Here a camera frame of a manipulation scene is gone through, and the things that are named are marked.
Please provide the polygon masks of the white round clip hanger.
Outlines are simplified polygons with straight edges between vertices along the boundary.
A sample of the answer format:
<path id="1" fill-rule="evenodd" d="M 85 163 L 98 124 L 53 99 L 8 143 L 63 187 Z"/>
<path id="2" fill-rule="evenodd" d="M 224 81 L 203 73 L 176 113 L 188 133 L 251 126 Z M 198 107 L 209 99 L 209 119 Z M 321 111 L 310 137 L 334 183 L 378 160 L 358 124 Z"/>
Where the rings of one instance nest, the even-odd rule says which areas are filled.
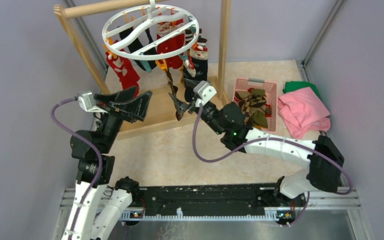
<path id="1" fill-rule="evenodd" d="M 120 18 L 128 16 L 129 14 L 140 12 L 141 10 L 144 10 L 143 16 L 135 18 L 134 20 L 120 26 L 116 26 L 116 22 Z M 183 26 L 178 28 L 178 30 L 173 31 L 160 39 L 155 38 L 153 43 L 148 43 L 135 52 L 123 51 L 124 49 L 127 49 L 128 45 L 130 45 L 135 39 L 144 35 L 146 33 L 146 29 L 149 29 L 149 31 L 156 30 L 159 23 L 175 22 L 180 19 L 183 19 L 184 23 Z M 120 40 L 119 33 L 131 27 L 133 27 L 132 33 L 125 39 Z M 107 48 L 112 53 L 120 57 L 130 60 L 156 61 L 179 56 L 189 50 L 199 38 L 199 28 L 200 24 L 198 19 L 189 11 L 173 5 L 157 4 L 156 1 L 151 0 L 149 4 L 130 7 L 110 17 L 109 20 L 107 20 L 103 25 L 101 38 Z M 144 55 L 144 52 L 147 50 L 152 48 L 157 49 L 159 44 L 174 36 L 185 33 L 186 29 L 191 29 L 194 33 L 193 39 L 190 43 L 184 44 L 183 47 L 171 52 Z"/>

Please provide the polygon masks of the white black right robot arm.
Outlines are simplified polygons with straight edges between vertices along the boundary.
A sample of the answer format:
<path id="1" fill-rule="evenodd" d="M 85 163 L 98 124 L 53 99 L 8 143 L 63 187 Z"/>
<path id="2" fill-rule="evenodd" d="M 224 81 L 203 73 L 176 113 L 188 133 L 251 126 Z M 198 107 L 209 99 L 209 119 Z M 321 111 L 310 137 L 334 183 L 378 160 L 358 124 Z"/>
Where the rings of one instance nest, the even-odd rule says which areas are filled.
<path id="1" fill-rule="evenodd" d="M 245 124 L 245 116 L 240 108 L 231 102 L 222 109 L 212 102 L 196 106 L 174 99 L 176 111 L 196 113 L 199 121 L 205 122 L 216 134 L 223 134 L 221 143 L 230 150 L 225 156 L 235 152 L 262 154 L 279 158 L 301 166 L 301 170 L 278 179 L 273 200 L 279 206 L 287 206 L 294 198 L 304 192 L 320 190 L 339 194 L 341 175 L 344 174 L 344 157 L 325 135 L 316 140 L 300 140 L 281 137 Z"/>

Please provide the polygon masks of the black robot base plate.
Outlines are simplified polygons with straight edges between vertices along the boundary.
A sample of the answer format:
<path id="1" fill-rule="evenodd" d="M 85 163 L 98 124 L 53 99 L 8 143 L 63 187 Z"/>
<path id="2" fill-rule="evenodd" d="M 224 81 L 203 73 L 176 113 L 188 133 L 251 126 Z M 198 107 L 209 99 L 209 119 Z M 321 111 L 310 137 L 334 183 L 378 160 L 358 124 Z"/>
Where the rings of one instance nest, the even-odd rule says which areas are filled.
<path id="1" fill-rule="evenodd" d="M 292 210 L 305 203 L 304 194 L 290 199 L 274 194 L 274 183 L 141 187 L 130 204 L 145 216 L 187 217 L 262 216 L 269 207 Z"/>

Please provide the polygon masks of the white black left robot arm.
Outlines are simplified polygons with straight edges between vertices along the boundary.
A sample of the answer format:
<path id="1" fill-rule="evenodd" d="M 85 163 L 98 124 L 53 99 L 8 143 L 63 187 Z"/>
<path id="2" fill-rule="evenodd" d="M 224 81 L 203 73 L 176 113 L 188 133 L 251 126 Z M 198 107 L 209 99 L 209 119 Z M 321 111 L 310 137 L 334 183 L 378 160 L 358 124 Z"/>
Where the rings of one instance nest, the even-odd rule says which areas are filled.
<path id="1" fill-rule="evenodd" d="M 111 94 L 88 91 L 51 110 L 52 120 L 71 135 L 71 156 L 78 160 L 75 195 L 63 240 L 106 240 L 128 207 L 145 207 L 139 183 L 126 176 L 111 188 L 108 202 L 99 210 L 115 163 L 115 157 L 108 154 L 121 126 L 123 122 L 144 121 L 148 112 L 153 93 L 137 91 L 136 86 Z M 96 130 L 73 131 L 57 120 L 57 108 L 72 102 L 78 102 L 85 112 L 99 114 Z"/>

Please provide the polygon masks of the mustard sock striped cuff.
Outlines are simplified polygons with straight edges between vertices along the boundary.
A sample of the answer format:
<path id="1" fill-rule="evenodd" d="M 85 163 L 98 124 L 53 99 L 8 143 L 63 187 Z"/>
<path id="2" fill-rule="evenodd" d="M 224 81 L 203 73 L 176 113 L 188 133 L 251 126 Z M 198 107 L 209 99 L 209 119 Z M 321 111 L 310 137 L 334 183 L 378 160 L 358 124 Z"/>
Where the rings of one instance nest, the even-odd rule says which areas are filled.
<path id="1" fill-rule="evenodd" d="M 199 38 L 197 40 L 198 44 L 205 45 L 207 43 L 207 39 L 202 37 L 203 30 L 202 28 L 199 28 Z M 187 45 L 189 44 L 192 39 L 194 38 L 194 33 L 192 32 L 191 29 L 186 29 L 184 31 L 184 44 Z"/>

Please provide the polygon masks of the navy blue sock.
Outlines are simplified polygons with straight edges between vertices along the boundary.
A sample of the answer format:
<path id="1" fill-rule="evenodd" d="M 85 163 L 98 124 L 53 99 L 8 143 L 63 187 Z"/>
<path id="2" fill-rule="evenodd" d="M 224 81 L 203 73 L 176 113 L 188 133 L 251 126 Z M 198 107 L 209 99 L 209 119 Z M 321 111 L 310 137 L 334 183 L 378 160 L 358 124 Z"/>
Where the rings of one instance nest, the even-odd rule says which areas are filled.
<path id="1" fill-rule="evenodd" d="M 192 59 L 187 53 L 180 55 L 182 60 L 182 77 L 180 82 L 183 84 L 184 90 L 184 99 L 186 102 L 190 103 L 193 100 L 195 95 L 193 88 L 188 86 L 186 80 L 193 80 L 196 76 L 196 69 L 192 62 Z"/>

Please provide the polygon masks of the navy sock red cuff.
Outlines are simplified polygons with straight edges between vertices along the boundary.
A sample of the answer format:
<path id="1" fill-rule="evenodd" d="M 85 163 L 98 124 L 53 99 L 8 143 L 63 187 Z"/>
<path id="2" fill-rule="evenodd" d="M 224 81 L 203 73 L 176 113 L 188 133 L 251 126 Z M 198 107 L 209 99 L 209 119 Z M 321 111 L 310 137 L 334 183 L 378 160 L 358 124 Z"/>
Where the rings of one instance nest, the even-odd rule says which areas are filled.
<path id="1" fill-rule="evenodd" d="M 197 42 L 190 48 L 189 55 L 192 58 L 196 75 L 196 81 L 208 80 L 208 58 L 209 51 L 207 48 L 207 39 L 200 37 Z"/>

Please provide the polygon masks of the argyle patterned sock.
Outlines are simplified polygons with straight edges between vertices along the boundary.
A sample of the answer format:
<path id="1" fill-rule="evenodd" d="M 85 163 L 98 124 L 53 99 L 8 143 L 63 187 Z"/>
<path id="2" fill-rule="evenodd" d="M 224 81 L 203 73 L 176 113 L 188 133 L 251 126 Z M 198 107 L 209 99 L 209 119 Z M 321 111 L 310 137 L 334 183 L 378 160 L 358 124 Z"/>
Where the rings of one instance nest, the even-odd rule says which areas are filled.
<path id="1" fill-rule="evenodd" d="M 178 104 L 178 99 L 177 99 L 177 92 L 178 92 L 178 87 L 174 85 L 174 81 L 172 78 L 172 75 L 170 73 L 169 68 L 166 68 L 163 70 L 166 74 L 167 77 L 167 84 L 170 87 L 171 93 L 169 93 L 169 96 L 172 98 L 174 102 L 174 107 L 175 107 L 175 117 L 178 121 L 180 121 L 183 118 L 183 114 L 179 111 L 179 104 Z"/>
<path id="2" fill-rule="evenodd" d="M 264 96 L 250 95 L 238 102 L 238 106 L 245 116 L 245 119 L 249 119 L 254 113 L 261 112 L 263 116 L 268 114 L 267 100 Z"/>

